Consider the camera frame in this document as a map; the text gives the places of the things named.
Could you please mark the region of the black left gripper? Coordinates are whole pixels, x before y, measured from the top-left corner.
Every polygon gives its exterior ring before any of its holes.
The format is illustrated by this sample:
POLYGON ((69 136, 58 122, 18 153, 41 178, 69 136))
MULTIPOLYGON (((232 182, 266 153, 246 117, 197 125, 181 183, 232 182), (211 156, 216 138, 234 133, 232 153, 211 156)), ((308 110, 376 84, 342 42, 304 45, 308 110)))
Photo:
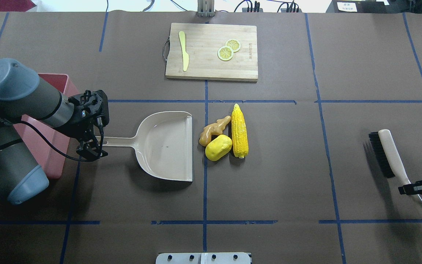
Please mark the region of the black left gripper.
POLYGON ((72 117, 66 123, 66 135, 81 140, 76 153, 85 159, 84 162, 93 162, 107 157, 108 152, 103 150, 104 137, 94 137, 89 140, 88 130, 94 126, 103 128, 109 124, 108 97, 103 90, 85 90, 84 93, 68 98, 74 105, 72 117))

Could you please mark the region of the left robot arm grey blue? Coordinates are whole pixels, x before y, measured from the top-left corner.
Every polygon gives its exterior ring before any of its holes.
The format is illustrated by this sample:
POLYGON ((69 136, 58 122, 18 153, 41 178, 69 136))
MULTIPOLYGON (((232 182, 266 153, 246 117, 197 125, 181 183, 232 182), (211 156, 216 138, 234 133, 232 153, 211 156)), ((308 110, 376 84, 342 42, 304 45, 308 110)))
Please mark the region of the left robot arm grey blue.
POLYGON ((103 90, 67 97, 30 67, 13 58, 0 59, 0 202, 19 205, 49 186, 42 166, 36 161, 15 124, 33 129, 61 156, 94 162, 108 153, 103 149, 104 127, 109 123, 108 97, 103 90), (22 120, 27 115, 79 142, 71 157, 57 149, 34 125, 22 120))

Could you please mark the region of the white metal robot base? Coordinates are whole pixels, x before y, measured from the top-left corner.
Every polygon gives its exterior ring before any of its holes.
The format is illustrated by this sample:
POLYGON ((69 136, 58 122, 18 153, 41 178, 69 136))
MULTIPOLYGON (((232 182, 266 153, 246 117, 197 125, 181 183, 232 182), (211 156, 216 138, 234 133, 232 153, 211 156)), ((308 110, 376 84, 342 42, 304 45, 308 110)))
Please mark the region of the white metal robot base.
POLYGON ((161 253, 156 264, 251 264, 246 252, 161 253))

